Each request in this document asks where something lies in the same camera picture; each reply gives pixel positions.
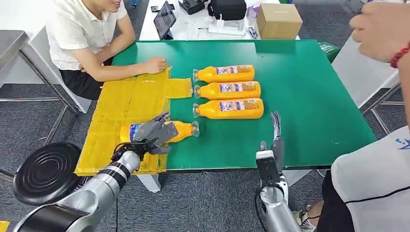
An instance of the black pants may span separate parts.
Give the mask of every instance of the black pants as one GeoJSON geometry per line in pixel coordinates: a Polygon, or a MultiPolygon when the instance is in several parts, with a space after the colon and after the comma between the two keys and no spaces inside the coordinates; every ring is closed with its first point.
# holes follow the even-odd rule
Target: black pants
{"type": "Polygon", "coordinates": [[[350,211],[333,187],[330,171],[324,177],[322,195],[324,204],[317,232],[354,232],[350,211]]]}
{"type": "MultiPolygon", "coordinates": [[[[104,65],[111,65],[112,62],[113,58],[109,58],[104,62],[104,65]]],[[[64,84],[75,95],[85,99],[98,100],[104,82],[96,81],[88,73],[80,70],[60,70],[60,74],[64,84]]]]}

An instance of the man's arm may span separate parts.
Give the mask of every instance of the man's arm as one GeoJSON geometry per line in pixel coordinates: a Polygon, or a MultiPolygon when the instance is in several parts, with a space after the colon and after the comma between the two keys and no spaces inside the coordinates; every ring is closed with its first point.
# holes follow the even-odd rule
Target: man's arm
{"type": "MultiPolygon", "coordinates": [[[[361,43],[359,51],[376,60],[390,62],[410,44],[410,4],[373,1],[364,5],[362,14],[350,21],[352,38],[361,43]]],[[[401,90],[410,126],[410,54],[398,61],[401,90]]]]}
{"type": "Polygon", "coordinates": [[[407,123],[410,124],[410,54],[403,56],[403,58],[399,60],[398,72],[407,123]]]}
{"type": "Polygon", "coordinates": [[[145,63],[128,66],[103,66],[88,47],[73,50],[72,53],[92,78],[102,82],[121,80],[143,73],[160,73],[166,66],[165,59],[161,57],[154,57],[145,63]]]}
{"type": "Polygon", "coordinates": [[[100,64],[123,51],[135,41],[134,28],[132,27],[128,14],[117,20],[117,26],[121,31],[121,34],[116,37],[109,46],[96,54],[100,64]]]}

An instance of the black bag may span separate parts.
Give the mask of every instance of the black bag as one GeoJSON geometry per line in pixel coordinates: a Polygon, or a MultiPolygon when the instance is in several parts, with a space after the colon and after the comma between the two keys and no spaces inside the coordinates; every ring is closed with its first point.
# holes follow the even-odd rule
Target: black bag
{"type": "Polygon", "coordinates": [[[208,4],[209,16],[222,20],[240,20],[246,14],[245,0],[211,0],[208,4]]]}

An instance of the plastic bottle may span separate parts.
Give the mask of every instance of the plastic bottle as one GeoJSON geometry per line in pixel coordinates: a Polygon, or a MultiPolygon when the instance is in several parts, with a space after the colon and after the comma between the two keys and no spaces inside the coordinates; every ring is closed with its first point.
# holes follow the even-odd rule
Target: plastic bottle
{"type": "MultiPolygon", "coordinates": [[[[179,142],[186,137],[189,136],[199,136],[199,124],[197,121],[193,121],[192,123],[183,123],[181,121],[167,121],[167,123],[173,122],[176,130],[178,131],[178,135],[174,138],[168,140],[168,143],[176,143],[179,142]]],[[[120,141],[121,143],[130,142],[135,135],[135,132],[140,128],[143,123],[131,123],[126,124],[121,127],[120,131],[120,141]]]]}
{"type": "Polygon", "coordinates": [[[209,66],[202,70],[194,69],[192,79],[194,82],[233,82],[233,81],[253,81],[255,69],[253,65],[235,65],[225,67],[209,66]]]}
{"type": "Polygon", "coordinates": [[[264,103],[259,98],[212,100],[193,105],[193,116],[210,119],[257,119],[264,114],[264,103]]]}
{"type": "Polygon", "coordinates": [[[257,81],[210,83],[207,86],[195,86],[196,98],[210,100],[258,98],[261,96],[261,85],[257,81]]]}

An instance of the gray carpet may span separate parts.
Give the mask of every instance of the gray carpet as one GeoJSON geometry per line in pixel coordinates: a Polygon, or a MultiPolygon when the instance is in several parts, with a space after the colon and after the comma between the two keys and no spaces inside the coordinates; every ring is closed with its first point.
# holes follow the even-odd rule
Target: gray carpet
{"type": "MultiPolygon", "coordinates": [[[[351,30],[349,19],[355,14],[349,1],[295,0],[304,21],[302,39],[317,39],[342,46],[351,30]]],[[[141,30],[148,0],[139,0],[133,9],[126,8],[137,38],[141,30]]],[[[5,85],[0,97],[52,96],[42,85],[5,85]]],[[[401,99],[400,93],[393,96],[401,99]]],[[[0,103],[0,168],[14,172],[27,155],[42,145],[42,140],[57,117],[61,104],[0,103]]],[[[95,102],[87,114],[67,113],[54,141],[68,141],[81,147],[84,143],[95,102]]],[[[391,130],[405,125],[403,107],[378,108],[391,130]]],[[[366,120],[378,138],[384,136],[371,115],[366,120]]],[[[258,173],[161,174],[162,190],[150,193],[132,177],[118,198],[117,231],[140,232],[260,232],[253,209],[252,197],[257,188],[258,173]]],[[[322,178],[310,172],[291,189],[292,209],[321,200],[322,178]]],[[[13,197],[11,183],[0,180],[0,220],[12,222],[11,228],[33,207],[21,204],[13,197]]],[[[98,231],[116,231],[115,208],[107,213],[98,231]]]]}

